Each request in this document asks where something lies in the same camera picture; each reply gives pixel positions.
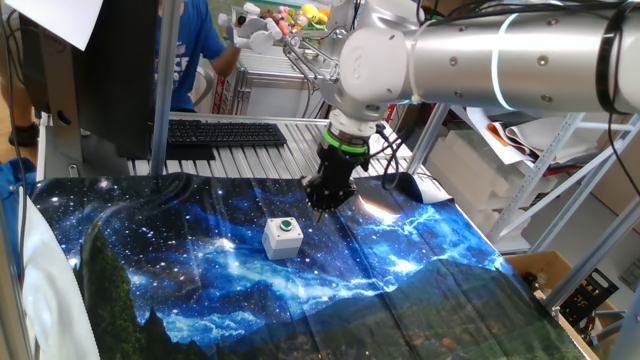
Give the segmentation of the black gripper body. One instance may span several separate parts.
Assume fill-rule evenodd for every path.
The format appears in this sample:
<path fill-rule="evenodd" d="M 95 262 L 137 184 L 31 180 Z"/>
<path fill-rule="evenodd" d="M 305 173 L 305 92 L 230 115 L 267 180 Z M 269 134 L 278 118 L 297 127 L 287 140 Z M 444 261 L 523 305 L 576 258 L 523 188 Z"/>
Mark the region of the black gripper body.
<path fill-rule="evenodd" d="M 320 186 L 323 192 L 338 193 L 351 187 L 351 176 L 355 168 L 368 167 L 370 152 L 353 153 L 333 145 L 321 146 L 320 157 Z"/>

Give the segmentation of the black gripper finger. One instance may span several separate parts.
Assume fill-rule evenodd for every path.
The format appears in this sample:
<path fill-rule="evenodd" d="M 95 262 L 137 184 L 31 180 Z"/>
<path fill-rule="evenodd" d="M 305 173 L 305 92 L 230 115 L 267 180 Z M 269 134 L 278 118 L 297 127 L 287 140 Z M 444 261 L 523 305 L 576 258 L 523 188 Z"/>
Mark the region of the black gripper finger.
<path fill-rule="evenodd" d="M 307 196 L 307 203 L 314 211 L 314 221 L 320 223 L 328 211 L 326 188 L 321 183 L 318 175 L 304 177 L 303 186 Z"/>
<path fill-rule="evenodd" d="M 321 218 L 324 218 L 328 213 L 334 212 L 355 194 L 356 186 L 353 180 L 349 180 L 340 188 L 325 189 L 322 192 L 323 200 L 321 201 L 321 205 L 323 209 L 321 211 Z"/>

